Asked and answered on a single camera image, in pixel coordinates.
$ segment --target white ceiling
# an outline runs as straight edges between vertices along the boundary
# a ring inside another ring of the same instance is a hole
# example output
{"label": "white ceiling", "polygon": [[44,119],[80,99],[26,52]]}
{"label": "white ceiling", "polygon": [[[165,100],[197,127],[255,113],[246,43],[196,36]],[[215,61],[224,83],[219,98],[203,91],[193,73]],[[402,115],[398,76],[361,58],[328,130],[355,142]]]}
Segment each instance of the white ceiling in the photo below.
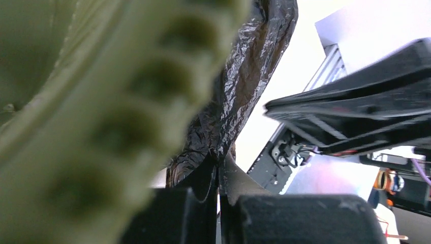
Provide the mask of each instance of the white ceiling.
{"label": "white ceiling", "polygon": [[324,46],[338,43],[351,73],[412,40],[431,37],[431,0],[347,1],[316,28]]}

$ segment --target green ribbed plastic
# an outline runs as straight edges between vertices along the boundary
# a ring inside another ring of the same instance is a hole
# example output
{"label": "green ribbed plastic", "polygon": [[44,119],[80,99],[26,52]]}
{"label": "green ribbed plastic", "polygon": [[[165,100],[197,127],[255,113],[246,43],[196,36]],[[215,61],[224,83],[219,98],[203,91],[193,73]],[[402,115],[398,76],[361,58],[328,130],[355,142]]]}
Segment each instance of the green ribbed plastic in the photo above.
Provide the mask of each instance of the green ribbed plastic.
{"label": "green ribbed plastic", "polygon": [[1,1],[0,243],[117,243],[249,5]]}

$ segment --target black plastic part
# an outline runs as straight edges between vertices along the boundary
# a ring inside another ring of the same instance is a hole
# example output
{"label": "black plastic part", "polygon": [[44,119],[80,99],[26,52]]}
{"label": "black plastic part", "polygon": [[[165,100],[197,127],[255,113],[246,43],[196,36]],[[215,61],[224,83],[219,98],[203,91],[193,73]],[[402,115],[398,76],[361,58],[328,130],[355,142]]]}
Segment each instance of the black plastic part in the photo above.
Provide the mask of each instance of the black plastic part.
{"label": "black plastic part", "polygon": [[372,160],[372,159],[369,159],[366,155],[361,155],[361,156],[359,156],[359,161],[362,164],[377,166],[380,168],[409,171],[409,172],[411,172],[413,170],[413,164],[410,160],[407,161],[407,164],[394,164],[394,163],[389,163],[389,162]]}
{"label": "black plastic part", "polygon": [[156,190],[154,202],[135,217],[121,243],[211,244],[217,239],[222,244],[386,243],[373,210],[359,197],[272,194],[230,154],[220,162],[207,154],[179,185]]}
{"label": "black plastic part", "polygon": [[386,243],[374,211],[358,196],[244,196],[236,208],[242,243]]}
{"label": "black plastic part", "polygon": [[430,77],[431,39],[421,39],[338,81],[271,101],[266,114],[328,155],[363,155],[398,145],[427,148]]}
{"label": "black plastic part", "polygon": [[133,219],[121,243],[215,244],[216,164],[208,154],[177,187],[156,190],[155,200]]}

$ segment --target black plastic bag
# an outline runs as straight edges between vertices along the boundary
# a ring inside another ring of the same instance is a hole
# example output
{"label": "black plastic bag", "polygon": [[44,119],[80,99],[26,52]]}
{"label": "black plastic bag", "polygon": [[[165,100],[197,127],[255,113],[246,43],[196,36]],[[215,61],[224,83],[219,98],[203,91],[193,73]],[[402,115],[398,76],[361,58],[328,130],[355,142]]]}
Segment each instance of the black plastic bag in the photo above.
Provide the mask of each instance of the black plastic bag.
{"label": "black plastic bag", "polygon": [[297,19],[296,0],[253,1],[251,16],[214,82],[212,101],[191,123],[183,151],[168,165],[167,187],[189,175],[208,152],[226,156],[288,47]]}

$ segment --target cable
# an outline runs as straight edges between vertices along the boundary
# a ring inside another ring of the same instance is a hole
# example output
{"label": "cable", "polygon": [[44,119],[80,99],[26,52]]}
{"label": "cable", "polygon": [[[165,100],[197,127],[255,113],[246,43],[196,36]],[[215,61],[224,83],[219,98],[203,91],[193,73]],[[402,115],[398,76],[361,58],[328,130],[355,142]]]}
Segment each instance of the cable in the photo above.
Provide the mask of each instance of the cable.
{"label": "cable", "polygon": [[410,159],[413,163],[413,165],[415,166],[415,168],[417,169],[417,171],[419,172],[420,176],[422,176],[423,180],[428,183],[428,185],[431,186],[431,180],[426,176],[425,172],[423,171],[422,167],[420,167],[418,161],[416,159]]}

